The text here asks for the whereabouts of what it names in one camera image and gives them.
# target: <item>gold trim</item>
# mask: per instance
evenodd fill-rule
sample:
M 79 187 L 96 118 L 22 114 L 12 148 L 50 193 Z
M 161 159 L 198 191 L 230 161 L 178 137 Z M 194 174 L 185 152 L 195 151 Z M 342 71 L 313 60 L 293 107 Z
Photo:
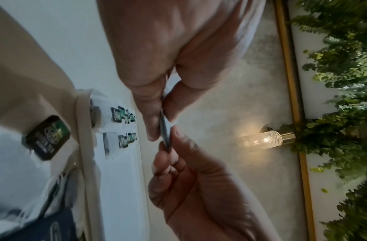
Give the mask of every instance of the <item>gold trim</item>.
M 292 106 L 292 115 L 295 123 L 300 123 L 304 120 L 303 105 L 300 95 L 300 89 L 297 81 L 297 67 L 292 56 L 294 51 L 290 44 L 290 31 L 287 28 L 288 13 L 287 9 L 284 9 L 286 4 L 283 0 L 274 0 L 276 21 L 278 25 L 278 31 L 283 49 L 284 61 L 286 65 L 288 88 L 290 91 L 290 100 Z M 304 205 L 305 214 L 307 216 L 308 235 L 309 241 L 316 241 L 315 221 L 312 210 L 311 190 L 309 186 L 308 166 L 307 159 L 304 153 L 299 154 L 301 179 L 303 183 Z

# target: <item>glass lamp shade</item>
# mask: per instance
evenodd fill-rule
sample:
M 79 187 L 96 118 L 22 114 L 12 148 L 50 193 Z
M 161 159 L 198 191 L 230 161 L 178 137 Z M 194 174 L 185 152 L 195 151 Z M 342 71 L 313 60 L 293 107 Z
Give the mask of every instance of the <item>glass lamp shade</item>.
M 238 139 L 239 147 L 248 152 L 278 147 L 283 144 L 283 138 L 277 131 L 268 131 L 256 135 L 248 135 Z

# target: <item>skin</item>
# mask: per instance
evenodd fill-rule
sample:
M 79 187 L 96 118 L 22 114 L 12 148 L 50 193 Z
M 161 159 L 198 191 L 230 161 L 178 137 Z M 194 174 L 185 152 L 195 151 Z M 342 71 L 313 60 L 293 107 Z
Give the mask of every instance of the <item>skin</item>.
M 254 194 L 224 162 L 177 126 L 171 142 L 170 153 L 160 143 L 149 197 L 179 240 L 281 240 Z
M 256 31 L 265 0 L 97 0 L 121 81 L 132 91 L 148 139 L 227 76 Z M 162 100 L 173 68 L 181 81 Z M 238 176 L 172 128 L 149 183 L 152 203 L 183 241 L 280 241 Z
M 265 0 L 97 0 L 121 81 L 132 91 L 148 139 L 224 79 L 249 46 Z M 162 101 L 167 77 L 181 81 Z

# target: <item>marble wall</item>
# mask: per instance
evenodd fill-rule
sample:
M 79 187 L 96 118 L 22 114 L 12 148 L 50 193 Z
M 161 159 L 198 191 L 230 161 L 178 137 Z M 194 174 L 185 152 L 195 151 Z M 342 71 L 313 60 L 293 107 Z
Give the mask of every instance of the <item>marble wall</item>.
M 230 76 L 185 110 L 178 125 L 205 150 L 230 164 L 262 203 L 282 240 L 305 241 L 307 229 L 297 156 L 280 147 L 245 153 L 230 139 L 292 122 L 286 71 L 268 1 L 250 48 Z M 140 135 L 145 127 L 139 124 Z M 140 138 L 145 185 L 158 142 Z M 162 213 L 148 203 L 151 240 L 176 240 Z

